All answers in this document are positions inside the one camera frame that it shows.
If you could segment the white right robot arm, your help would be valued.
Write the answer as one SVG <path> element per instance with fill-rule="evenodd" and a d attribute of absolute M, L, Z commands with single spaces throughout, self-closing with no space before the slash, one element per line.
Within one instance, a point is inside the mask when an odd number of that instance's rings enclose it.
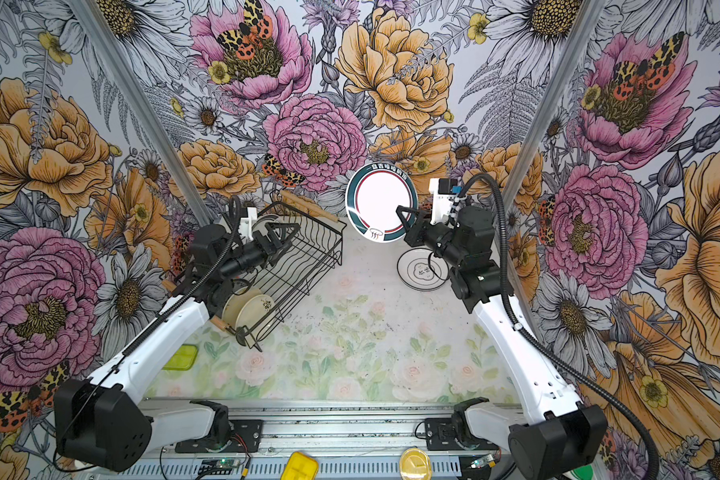
<path fill-rule="evenodd" d="M 515 409 L 482 397 L 459 403 L 452 415 L 456 440 L 466 449 L 490 443 L 508 451 L 527 479 L 551 479 L 591 464 L 606 433 L 605 415 L 583 404 L 515 314 L 503 214 L 468 206 L 453 223 L 435 223 L 404 206 L 396 214 L 409 246 L 446 262 L 454 295 L 493 338 L 519 395 Z"/>

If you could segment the yellow plastic block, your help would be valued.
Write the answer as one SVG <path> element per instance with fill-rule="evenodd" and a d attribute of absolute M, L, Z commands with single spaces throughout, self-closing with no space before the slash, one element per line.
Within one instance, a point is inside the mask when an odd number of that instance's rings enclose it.
<path fill-rule="evenodd" d="M 304 453 L 294 452 L 290 455 L 281 480 L 315 480 L 319 472 L 319 462 Z"/>

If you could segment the aluminium left corner post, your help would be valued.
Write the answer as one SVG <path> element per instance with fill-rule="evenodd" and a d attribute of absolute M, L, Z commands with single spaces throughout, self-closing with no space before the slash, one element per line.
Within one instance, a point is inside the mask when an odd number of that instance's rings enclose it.
<path fill-rule="evenodd" d="M 183 162 L 172 144 L 156 111 L 139 84 L 139 79 L 126 59 L 122 48 L 109 29 L 95 1 L 72 1 L 70 8 L 88 34 L 94 49 L 100 54 L 112 79 L 120 84 L 120 91 L 129 102 L 151 145 L 160 155 L 171 178 L 175 181 L 186 205 L 191 209 L 200 226 L 214 222 L 210 210 L 198 193 Z"/>

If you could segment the cream bowl plate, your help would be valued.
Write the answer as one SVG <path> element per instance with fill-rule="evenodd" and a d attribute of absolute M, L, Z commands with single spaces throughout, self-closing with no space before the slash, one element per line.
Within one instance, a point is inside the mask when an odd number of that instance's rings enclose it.
<path fill-rule="evenodd" d="M 265 328 L 267 315 L 275 306 L 274 299 L 266 294 L 257 294 L 249 299 L 237 315 L 237 333 L 258 336 Z"/>

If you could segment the black wire dish rack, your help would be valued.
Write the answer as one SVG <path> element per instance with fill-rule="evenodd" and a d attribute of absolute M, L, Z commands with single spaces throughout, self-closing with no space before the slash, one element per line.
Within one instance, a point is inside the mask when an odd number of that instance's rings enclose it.
<path fill-rule="evenodd" d="M 235 240 L 224 216 L 219 222 L 200 228 L 188 247 L 188 262 L 178 277 L 174 294 L 184 294 L 205 274 L 210 277 L 197 289 L 193 297 L 203 301 L 211 320 L 231 334 L 237 343 L 261 350 L 264 340 L 285 322 L 292 310 L 311 294 L 317 283 L 332 269 L 342 264 L 343 233 L 346 223 L 333 214 L 312 208 L 304 201 L 284 192 L 280 198 L 258 212 L 258 218 L 276 214 L 279 222 L 293 222 L 301 230 L 289 248 L 276 248 L 276 253 L 264 265 L 236 275 L 222 278 L 218 273 L 226 254 L 251 240 Z M 267 315 L 268 322 L 258 336 L 237 333 L 221 320 L 222 309 L 238 290 L 256 287 L 271 296 L 275 306 Z"/>

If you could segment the green red rimmed plate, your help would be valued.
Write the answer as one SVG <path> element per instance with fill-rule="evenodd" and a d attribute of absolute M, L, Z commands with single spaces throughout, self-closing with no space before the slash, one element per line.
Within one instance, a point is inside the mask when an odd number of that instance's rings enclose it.
<path fill-rule="evenodd" d="M 350 179 L 345 210 L 355 230 L 366 240 L 391 243 L 406 231 L 396 215 L 399 205 L 418 208 L 418 194 L 411 177 L 388 163 L 369 163 Z"/>
<path fill-rule="evenodd" d="M 276 214 L 266 214 L 260 216 L 254 223 L 252 231 L 266 236 L 268 234 L 267 226 L 271 223 L 278 223 L 279 221 L 280 217 Z"/>

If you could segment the white green rimmed plate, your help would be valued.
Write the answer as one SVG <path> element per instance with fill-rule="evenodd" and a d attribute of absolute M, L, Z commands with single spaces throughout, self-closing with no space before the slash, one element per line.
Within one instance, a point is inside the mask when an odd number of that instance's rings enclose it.
<path fill-rule="evenodd" d="M 396 268 L 403 284 L 416 291 L 434 291 L 448 281 L 447 263 L 424 247 L 411 248 L 402 253 Z"/>

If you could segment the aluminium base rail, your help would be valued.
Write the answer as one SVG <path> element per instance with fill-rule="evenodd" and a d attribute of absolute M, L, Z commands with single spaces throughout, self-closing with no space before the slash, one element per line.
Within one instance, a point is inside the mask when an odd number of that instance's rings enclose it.
<path fill-rule="evenodd" d="M 410 448 L 428 455 L 436 479 L 518 479 L 503 441 L 456 437 L 450 404 L 238 400 L 227 402 L 234 436 L 216 449 L 198 442 L 145 453 L 129 469 L 90 479 L 278 479 L 294 453 L 318 463 L 320 479 L 397 479 Z"/>

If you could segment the round yellow lid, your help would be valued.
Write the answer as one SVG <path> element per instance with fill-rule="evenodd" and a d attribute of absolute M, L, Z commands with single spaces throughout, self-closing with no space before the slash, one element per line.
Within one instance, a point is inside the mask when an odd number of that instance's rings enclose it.
<path fill-rule="evenodd" d="M 429 455 L 419 448 L 406 449 L 399 458 L 402 480 L 431 480 L 433 467 Z"/>

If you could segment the aluminium corner post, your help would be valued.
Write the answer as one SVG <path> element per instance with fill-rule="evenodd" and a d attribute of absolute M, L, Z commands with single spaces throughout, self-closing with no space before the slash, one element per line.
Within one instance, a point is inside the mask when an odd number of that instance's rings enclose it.
<path fill-rule="evenodd" d="M 100 54 L 112 79 L 120 84 L 120 91 L 129 102 L 151 145 L 160 155 L 171 178 L 175 181 L 186 205 L 191 209 L 200 226 L 214 222 L 210 210 L 198 193 L 183 162 L 172 144 L 156 111 L 139 84 L 139 79 L 126 59 L 122 48 L 109 29 L 95 1 L 72 1 L 70 8 L 88 34 L 94 49 Z"/>
<path fill-rule="evenodd" d="M 547 88 L 538 105 L 530 129 L 525 136 L 514 169 L 510 173 L 505 187 L 501 191 L 501 203 L 511 205 L 519 192 L 522 180 L 531 169 L 533 158 L 544 136 L 544 131 L 552 119 L 554 110 L 562 98 L 579 60 L 585 54 L 589 40 L 604 10 L 603 0 L 584 1 L 578 17 L 572 26 L 561 58 L 550 76 Z"/>

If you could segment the green translucent square dish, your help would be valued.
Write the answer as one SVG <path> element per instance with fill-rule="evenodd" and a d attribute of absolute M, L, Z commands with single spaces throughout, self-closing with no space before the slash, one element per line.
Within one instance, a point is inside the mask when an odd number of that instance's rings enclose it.
<path fill-rule="evenodd" d="M 196 345 L 183 344 L 165 363 L 162 369 L 164 371 L 189 371 L 197 360 L 198 352 L 199 350 Z"/>

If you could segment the aluminium right corner post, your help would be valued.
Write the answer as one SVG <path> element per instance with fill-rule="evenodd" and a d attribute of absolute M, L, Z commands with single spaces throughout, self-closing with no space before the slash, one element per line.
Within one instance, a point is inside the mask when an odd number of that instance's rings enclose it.
<path fill-rule="evenodd" d="M 603 0 L 584 1 L 578 17 L 572 26 L 561 58 L 550 76 L 547 88 L 538 105 L 530 129 L 525 136 L 514 169 L 510 173 L 505 187 L 501 191 L 501 203 L 511 205 L 519 192 L 522 180 L 531 169 L 533 158 L 544 136 L 544 131 L 552 119 L 554 110 L 562 98 L 579 60 L 585 54 L 589 40 L 604 10 Z"/>

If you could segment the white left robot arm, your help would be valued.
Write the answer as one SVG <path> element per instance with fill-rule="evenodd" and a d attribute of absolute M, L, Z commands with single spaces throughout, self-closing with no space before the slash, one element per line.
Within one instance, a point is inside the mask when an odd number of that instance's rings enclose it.
<path fill-rule="evenodd" d="M 81 470 L 123 472 L 143 454 L 171 444 L 226 446 L 232 427 L 227 407 L 219 403 L 193 400 L 152 414 L 140 404 L 185 341 L 250 287 L 243 274 L 275 265 L 299 230 L 296 223 L 267 222 L 244 242 L 237 228 L 201 228 L 190 247 L 191 261 L 157 317 L 86 379 L 66 380 L 57 390 L 55 457 L 77 461 Z"/>

